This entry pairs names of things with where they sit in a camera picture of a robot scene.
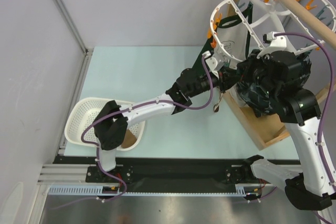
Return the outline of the brown striped sock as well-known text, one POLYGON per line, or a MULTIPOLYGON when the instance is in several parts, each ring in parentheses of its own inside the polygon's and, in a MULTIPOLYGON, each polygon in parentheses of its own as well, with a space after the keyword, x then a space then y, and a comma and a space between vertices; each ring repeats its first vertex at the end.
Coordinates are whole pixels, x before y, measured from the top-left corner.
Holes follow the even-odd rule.
POLYGON ((214 113, 217 113, 219 111, 219 108, 220 108, 220 104, 221 102, 223 101, 224 99, 224 95, 225 95, 225 91, 221 91, 220 89, 218 89, 220 91, 220 94, 219 94, 219 98, 218 98, 218 101, 214 104, 213 106, 213 112, 214 113))

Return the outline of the white round clip hanger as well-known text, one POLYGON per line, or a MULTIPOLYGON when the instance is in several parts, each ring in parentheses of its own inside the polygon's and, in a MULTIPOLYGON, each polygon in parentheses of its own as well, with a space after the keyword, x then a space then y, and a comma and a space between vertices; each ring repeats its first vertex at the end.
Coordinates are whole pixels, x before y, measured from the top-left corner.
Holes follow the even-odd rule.
MULTIPOLYGON (((286 8, 279 0, 249 0, 254 7, 260 8, 264 14, 259 19, 257 19, 254 22, 249 22, 246 17, 244 16, 243 12, 238 7, 237 3, 240 0, 223 0, 221 3, 219 3, 215 9, 213 10, 209 23, 210 23, 210 30, 213 35, 213 38, 217 41, 217 45, 219 45, 219 48, 221 52, 224 55, 227 55, 228 57, 232 58, 236 62, 242 62, 241 60, 235 58, 233 55, 230 55, 225 49, 222 43, 220 42, 220 39, 217 37, 217 28, 220 26, 220 10, 225 5, 230 5, 235 15, 238 17, 238 21, 240 23, 243 23, 245 27, 248 30, 248 35, 255 41, 257 47, 259 50, 262 50, 266 48, 265 43, 261 42, 259 37, 257 36, 255 32, 255 28, 263 25, 265 22, 270 20, 273 23, 273 30, 269 31, 276 31, 278 33, 284 33, 285 28, 281 22, 281 17, 289 17, 294 20, 294 22, 299 26, 299 28, 303 31, 303 33, 309 37, 312 37, 312 34, 307 27, 308 25, 300 18, 298 18, 293 12, 291 12, 288 8, 286 8)), ((326 9, 328 9, 332 14, 331 21, 326 24, 326 26, 331 29, 333 32, 335 32, 335 7, 330 3, 328 0, 320 0, 323 4, 323 8, 320 11, 320 14, 322 14, 326 9)), ((314 0, 310 0, 307 2, 307 5, 305 6, 305 9, 308 11, 311 11, 315 8, 315 6, 311 6, 311 4, 314 2, 314 0)), ((295 53, 296 55, 311 51, 313 49, 318 48, 317 43, 313 43, 312 45, 307 45, 305 47, 302 47, 300 49, 296 49, 293 44, 290 42, 287 36, 285 36, 287 41, 287 48, 285 50, 295 53)))

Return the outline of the brown socks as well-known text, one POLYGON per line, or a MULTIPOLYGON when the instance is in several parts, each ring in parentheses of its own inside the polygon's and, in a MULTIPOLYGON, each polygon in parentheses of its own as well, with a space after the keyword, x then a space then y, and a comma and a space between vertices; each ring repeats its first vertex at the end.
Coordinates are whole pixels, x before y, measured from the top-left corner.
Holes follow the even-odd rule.
POLYGON ((130 130, 126 130, 124 140, 121 144, 121 148, 123 149, 129 148, 133 146, 136 143, 136 141, 137 141, 136 136, 130 130))

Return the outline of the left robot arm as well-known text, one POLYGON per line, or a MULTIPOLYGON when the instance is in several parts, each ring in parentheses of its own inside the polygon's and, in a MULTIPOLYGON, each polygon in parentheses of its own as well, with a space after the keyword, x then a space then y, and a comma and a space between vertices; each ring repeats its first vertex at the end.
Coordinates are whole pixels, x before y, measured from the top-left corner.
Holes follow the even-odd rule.
POLYGON ((97 176, 104 182, 115 178, 116 149, 124 141, 127 130, 140 122, 159 115, 173 115, 191 109, 191 98, 211 88, 221 91, 230 89, 240 80, 236 70, 222 67, 217 74, 198 75, 191 68, 182 71, 171 88, 155 99, 136 103, 122 108, 115 100, 111 100, 101 109, 93 121, 93 130, 98 138, 97 160, 100 167, 97 176))

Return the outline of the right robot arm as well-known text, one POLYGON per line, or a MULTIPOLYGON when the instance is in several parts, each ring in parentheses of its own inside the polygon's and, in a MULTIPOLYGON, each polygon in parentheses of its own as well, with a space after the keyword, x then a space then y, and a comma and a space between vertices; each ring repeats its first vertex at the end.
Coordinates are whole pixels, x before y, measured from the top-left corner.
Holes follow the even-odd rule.
POLYGON ((304 88, 310 70, 308 56, 288 51, 262 55, 254 49, 238 63, 240 97, 257 115, 279 116, 293 140, 302 169, 294 173, 256 155, 247 160, 242 176, 249 183, 259 178, 272 183, 297 209, 320 211, 335 200, 335 177, 319 131, 320 107, 315 95, 304 88))

